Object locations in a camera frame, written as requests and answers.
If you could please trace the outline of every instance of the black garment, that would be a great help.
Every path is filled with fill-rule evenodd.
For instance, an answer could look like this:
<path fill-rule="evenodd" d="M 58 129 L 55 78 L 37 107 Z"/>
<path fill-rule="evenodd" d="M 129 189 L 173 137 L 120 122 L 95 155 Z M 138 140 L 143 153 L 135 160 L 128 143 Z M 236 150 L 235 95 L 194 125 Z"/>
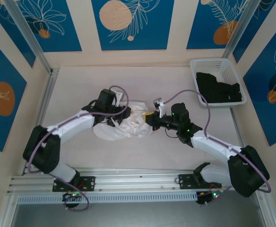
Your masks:
<path fill-rule="evenodd" d="M 241 102 L 240 85 L 229 85 L 217 82 L 215 76 L 209 73 L 197 72 L 197 83 L 200 93 L 208 103 Z"/>

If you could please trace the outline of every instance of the laundry basket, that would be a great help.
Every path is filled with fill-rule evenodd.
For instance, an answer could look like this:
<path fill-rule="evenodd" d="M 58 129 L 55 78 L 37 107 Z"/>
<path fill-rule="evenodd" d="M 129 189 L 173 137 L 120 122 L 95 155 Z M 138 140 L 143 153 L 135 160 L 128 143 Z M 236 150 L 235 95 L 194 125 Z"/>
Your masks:
<path fill-rule="evenodd" d="M 197 83 L 197 72 L 210 73 L 217 78 L 218 82 L 233 85 L 238 83 L 240 85 L 240 92 L 242 95 L 241 102 L 233 103 L 209 103 L 210 107 L 232 107 L 235 105 L 241 105 L 247 102 L 247 97 L 244 92 L 242 83 L 239 76 L 234 69 L 232 62 L 228 58 L 201 58 L 190 61 L 190 68 L 194 78 L 196 90 L 199 92 Z M 198 96 L 201 106 L 206 106 L 202 98 Z"/>

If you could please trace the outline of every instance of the white floor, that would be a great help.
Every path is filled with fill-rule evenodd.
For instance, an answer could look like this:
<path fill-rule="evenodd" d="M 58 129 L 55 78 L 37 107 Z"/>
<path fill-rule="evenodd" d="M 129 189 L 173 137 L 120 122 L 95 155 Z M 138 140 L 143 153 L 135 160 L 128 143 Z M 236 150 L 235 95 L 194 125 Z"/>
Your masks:
<path fill-rule="evenodd" d="M 195 89 L 188 67 L 61 67 L 43 126 L 59 123 L 76 114 L 100 91 L 119 85 L 131 101 L 143 101 L 154 110 L 153 100 L 171 98 L 183 89 Z M 190 119 L 204 127 L 207 109 L 200 108 L 197 95 L 184 93 L 168 104 L 184 102 Z M 228 108 L 212 109 L 208 132 L 239 145 Z M 86 130 L 71 138 L 61 148 L 61 159 L 72 167 L 194 169 L 205 161 L 218 162 L 211 155 L 182 144 L 165 135 L 164 129 L 140 139 L 105 141 Z"/>

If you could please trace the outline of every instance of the white table surface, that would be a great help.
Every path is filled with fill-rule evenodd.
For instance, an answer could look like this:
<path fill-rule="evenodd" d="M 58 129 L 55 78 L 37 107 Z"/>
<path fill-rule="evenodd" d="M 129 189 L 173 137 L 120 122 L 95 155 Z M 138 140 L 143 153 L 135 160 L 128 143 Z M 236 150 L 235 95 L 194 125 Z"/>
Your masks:
<path fill-rule="evenodd" d="M 189 67 L 61 67 L 50 99 L 43 126 L 59 123 L 74 114 L 100 91 L 110 85 L 123 87 L 130 101 L 143 101 L 154 110 L 153 100 L 171 98 L 183 89 L 195 89 Z M 200 108 L 197 95 L 183 93 L 171 101 L 170 107 L 184 102 L 190 119 L 204 127 L 207 109 Z M 208 133 L 239 145 L 233 119 L 228 108 L 211 109 Z M 204 151 L 171 139 L 161 128 L 140 139 L 106 141 L 86 130 L 67 141 L 60 158 L 72 167 L 134 168 L 134 169 L 194 169 L 203 162 L 219 161 Z"/>

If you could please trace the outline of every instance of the robotic arm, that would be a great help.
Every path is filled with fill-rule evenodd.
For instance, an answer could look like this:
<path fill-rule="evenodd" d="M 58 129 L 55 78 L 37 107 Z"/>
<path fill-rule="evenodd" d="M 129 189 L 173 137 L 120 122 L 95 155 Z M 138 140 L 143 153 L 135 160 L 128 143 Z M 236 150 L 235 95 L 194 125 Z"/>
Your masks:
<path fill-rule="evenodd" d="M 60 160 L 60 146 L 77 133 L 101 123 L 108 116 L 113 116 L 117 121 L 129 117 L 131 109 L 126 106 L 123 110 L 124 107 L 119 106 L 121 97 L 122 92 L 104 89 L 97 100 L 83 107 L 75 116 L 47 128 L 36 126 L 27 143 L 23 158 L 43 173 L 77 187 L 80 184 L 80 174 Z M 190 121 L 189 112 L 184 103 L 174 104 L 172 115 L 166 115 L 163 101 L 159 100 L 155 100 L 154 103 L 160 111 L 146 114 L 145 120 L 154 131 L 160 127 L 175 130 L 182 143 L 204 150 L 226 165 L 223 168 L 211 167 L 209 163 L 200 165 L 194 171 L 193 177 L 198 185 L 204 182 L 231 184 L 239 194 L 249 197 L 264 183 L 263 177 L 266 180 L 269 179 L 269 173 L 253 147 L 240 148 L 207 134 Z"/>

